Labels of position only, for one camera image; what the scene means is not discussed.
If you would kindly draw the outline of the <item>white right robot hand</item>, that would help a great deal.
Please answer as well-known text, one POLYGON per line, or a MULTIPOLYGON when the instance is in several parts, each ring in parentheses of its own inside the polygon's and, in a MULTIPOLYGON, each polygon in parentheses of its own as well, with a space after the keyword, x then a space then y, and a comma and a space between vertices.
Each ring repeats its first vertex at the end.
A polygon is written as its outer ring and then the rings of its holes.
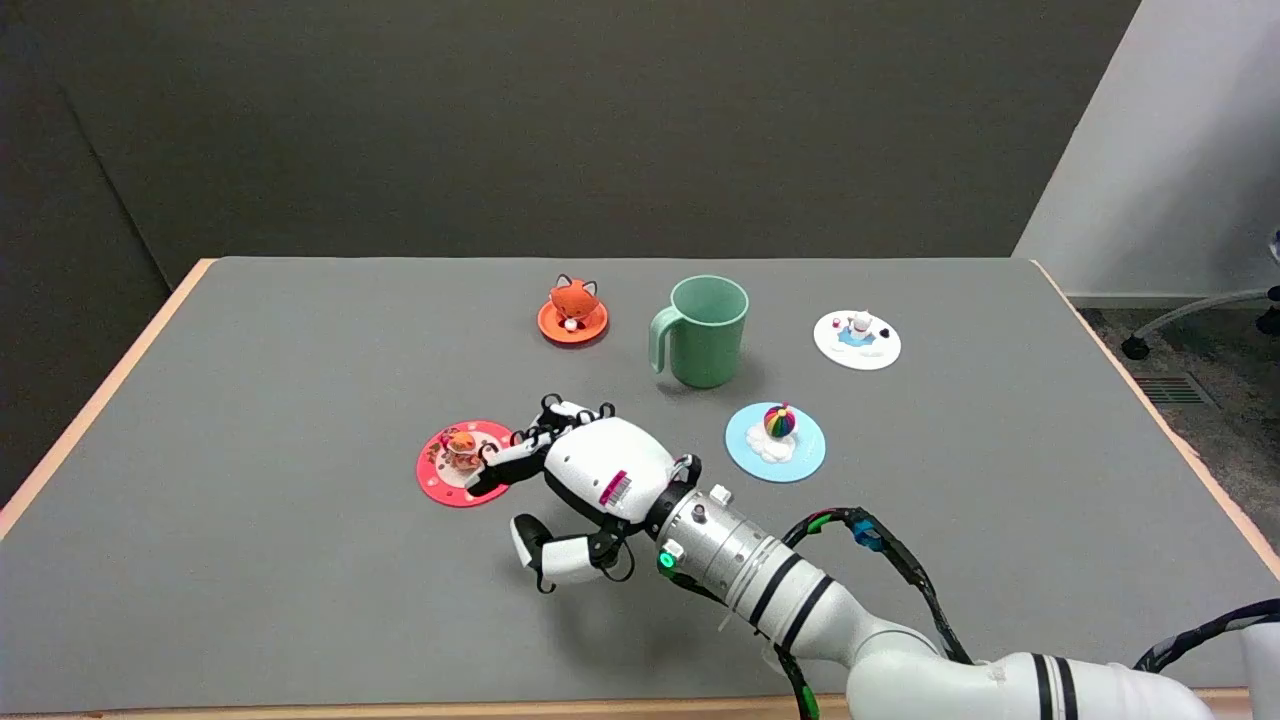
POLYGON ((472 496, 543 477, 595 525, 591 533, 553 536, 531 514, 511 520, 518 561, 534 571, 543 594, 609 578, 621 552, 634 556, 630 538, 641 532, 655 538, 701 475, 699 456, 672 455, 641 427, 618 418, 613 404, 590 409, 557 393, 541 398, 540 414, 512 433, 504 448, 485 443, 476 457, 479 469, 465 486, 472 496))

